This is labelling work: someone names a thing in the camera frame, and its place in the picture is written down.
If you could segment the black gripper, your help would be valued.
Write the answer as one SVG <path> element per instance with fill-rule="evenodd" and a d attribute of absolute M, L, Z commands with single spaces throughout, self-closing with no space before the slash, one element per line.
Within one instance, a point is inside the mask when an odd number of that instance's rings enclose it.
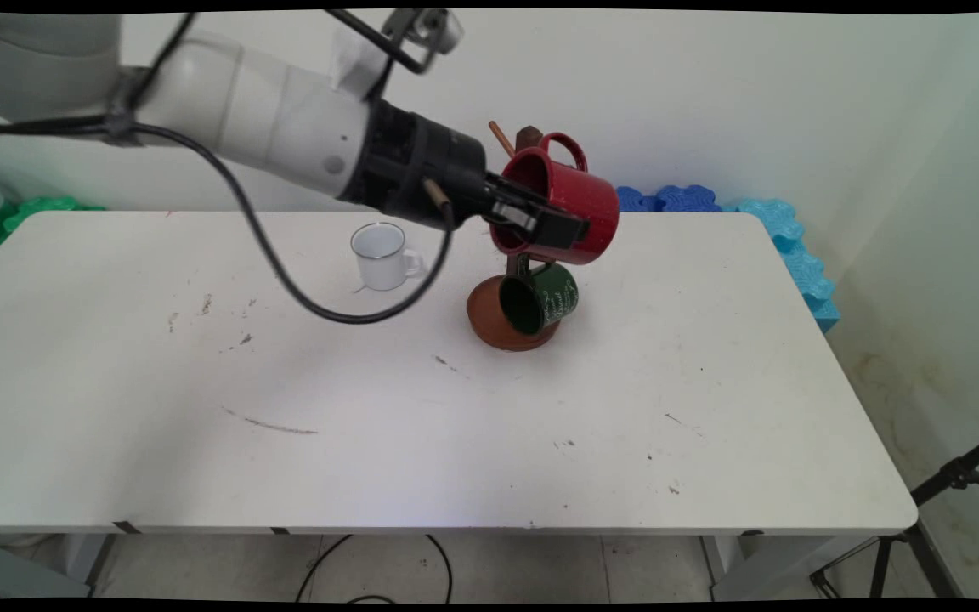
<path fill-rule="evenodd" d="M 486 175 L 485 150 L 478 140 L 376 99 L 364 147 L 339 198 L 442 230 L 445 218 L 424 189 L 424 179 L 431 179 L 450 198 L 454 225 L 486 214 L 503 252 L 571 249 L 586 237 L 587 219 L 498 174 L 489 176 L 488 192 Z"/>

